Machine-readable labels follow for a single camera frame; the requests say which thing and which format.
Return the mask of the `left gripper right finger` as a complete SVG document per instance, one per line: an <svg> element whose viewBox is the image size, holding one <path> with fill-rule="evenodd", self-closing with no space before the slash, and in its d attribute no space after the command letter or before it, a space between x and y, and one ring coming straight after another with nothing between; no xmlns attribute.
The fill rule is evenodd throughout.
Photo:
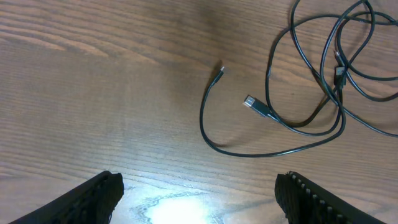
<svg viewBox="0 0 398 224"><path fill-rule="evenodd" d="M290 224L383 224L297 172L279 174L274 192Z"/></svg>

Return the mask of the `black USB cable long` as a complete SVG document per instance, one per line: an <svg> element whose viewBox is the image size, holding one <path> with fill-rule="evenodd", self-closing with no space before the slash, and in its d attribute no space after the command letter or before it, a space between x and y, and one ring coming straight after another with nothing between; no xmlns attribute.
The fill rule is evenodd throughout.
<svg viewBox="0 0 398 224"><path fill-rule="evenodd" d="M391 17L383 12L375 11L373 9L373 7L371 6L371 4L369 3L369 1L357 1L352 6L350 6L347 10L345 10L345 12L342 15L320 14L320 15L308 17L308 18L305 18L305 19L302 19L302 20L296 22L295 21L295 10L296 10L299 2L300 2L299 0L294 1L294 4L290 11L289 26L279 34L279 36L275 39L275 41L271 47L270 54L269 54L269 60L267 63L267 70L266 70L265 91L266 91L266 94L269 93L269 77L271 75L272 61L274 58L274 53L275 53L277 44L279 43L280 39L286 33L290 33L298 54L301 56L302 60L304 61L304 63L310 70L311 74L313 75L315 81L317 82L319 87L324 92L325 97L323 100L321 100L320 104L316 107L314 112L306 120L295 123L295 122L287 121L286 119L284 119L280 115L278 115L277 112L272 108L270 97L266 96L267 105L271 111L269 116L272 119L274 119L275 121L277 121L278 123L280 123L281 125L285 126L287 129L289 129L295 133L299 133L301 135L311 136L311 137L325 136L327 134L330 134L340 124L341 126L340 126L338 132L333 135L334 138L336 138L342 134L342 132L345 128L346 116L350 116L357 122L365 125L365 127L369 128L379 134L383 134L385 136L396 138L397 134L388 133L381 129L378 129L378 128L374 127L373 125L369 124L364 119L360 118L358 115L356 115L353 112L351 112L350 110L346 109L343 106L342 90L343 90L343 86L345 85L345 82L348 81L348 82L350 82L350 84L354 87L354 89L358 93L360 93L365 98L367 98L371 101L382 103L382 102L392 101L397 98L396 93L391 96L386 96L383 98L378 98L378 97L371 96L371 95L365 93L359 87L359 85L353 80L353 77L350 74L351 72L353 72L354 74L356 74L362 78L365 78L367 80L379 81L379 82L392 82L392 81L397 80L397 77L382 78L382 77L375 77L372 75L367 75L363 72L360 72L357 68L355 68L353 66L354 60L359 55L359 53L361 53L361 51L368 44L371 37L373 36L376 26L377 25L396 26L397 20L393 19L393 17ZM307 56L304 54L304 52L299 44L298 37L296 34L296 27L305 22L309 22L309 21L312 21L315 19L326 18L326 17L327 18L335 18L336 22L326 40L326 44L324 46L322 56L321 56L320 68L316 69L311 64L311 62L309 61ZM344 26L349 21L361 22L364 24L369 24L371 26L368 36L366 37L365 41L360 45L360 47L357 49L357 51L355 51L354 55L350 59L347 58L347 56L345 55L345 53L342 49L342 46L341 46L341 33L342 33ZM335 82L334 87L331 87L329 84L327 84L325 81L325 77L324 77L324 66L325 66L326 55L328 53L328 48L331 45L332 39L335 39L336 61L340 64L340 67L343 68L343 74L340 76L336 76L334 79L334 82ZM320 133L308 133L308 132L299 130L300 128L310 124L329 101L332 101L338 108L336 121L334 122L333 126L329 130L320 132Z"/></svg>

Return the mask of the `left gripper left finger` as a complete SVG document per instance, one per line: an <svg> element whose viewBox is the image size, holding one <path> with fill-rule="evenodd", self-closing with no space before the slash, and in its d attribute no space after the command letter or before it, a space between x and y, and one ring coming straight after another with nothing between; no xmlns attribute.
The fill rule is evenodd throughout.
<svg viewBox="0 0 398 224"><path fill-rule="evenodd" d="M106 170L10 224L109 224L123 194L122 174Z"/></svg>

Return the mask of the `black USB cable short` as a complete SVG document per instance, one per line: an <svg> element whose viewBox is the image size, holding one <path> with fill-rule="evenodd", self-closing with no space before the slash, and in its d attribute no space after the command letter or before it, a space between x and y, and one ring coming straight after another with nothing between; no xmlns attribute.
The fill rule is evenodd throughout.
<svg viewBox="0 0 398 224"><path fill-rule="evenodd" d="M277 114L277 112L274 111L274 109L272 108L270 101L268 101L267 103L263 103L262 101L258 100L257 98L254 98L254 97L248 95L244 100L244 104L248 108L252 109L257 114L259 114L265 118L273 119L275 122L280 123L281 125L285 126L287 129L289 129L293 132L302 134L304 136L317 137L317 136L324 136L324 135L330 134L336 128L338 128L339 130L337 133L335 133L334 135L332 135L324 140L321 140L321 141L318 141L315 143L311 143L311 144L307 144L304 146L296 147L293 149L288 149L285 151L270 152L270 153L265 153L265 154L241 154L241 153L237 153L237 152L229 152L229 151L222 150L218 147L218 145L216 143L214 143L206 135L205 128L203 125L203 115L204 115L204 110L205 110L205 105L206 105L208 95L209 95L212 87L215 84L217 84L217 82L220 80L220 78L223 76L223 74L224 74L224 65L223 65L223 61L220 60L219 62L216 63L215 69L210 78L210 81L206 86L206 90L203 94L203 99L201 101L200 114L199 114L199 125L200 125L201 136L202 136L203 140L207 143L207 145L209 147L211 147L213 150L215 150L216 152L225 154L227 156L245 157L245 158L266 158L266 157L284 156L284 155L292 154L295 152L300 152L300 151L303 151L306 149L310 149L313 147L317 147L317 146L326 144L326 143L336 139L337 137L339 137L345 129L346 116L345 116L343 105L341 103L341 94L340 93L335 96L334 91L327 92L326 98L324 100L322 100L320 102L320 104L318 105L318 107L315 109L315 111L305 121L302 121L301 123L290 122L290 121L280 117ZM338 107L336 120L335 120L335 123L333 124L333 126L329 130L321 132L321 133L306 133L306 132L300 131L299 128L302 128L302 127L310 124L315 119L315 117L318 115L318 113L321 111L321 109L323 109L323 107L329 101L333 101L334 103L336 103L336 105Z"/></svg>

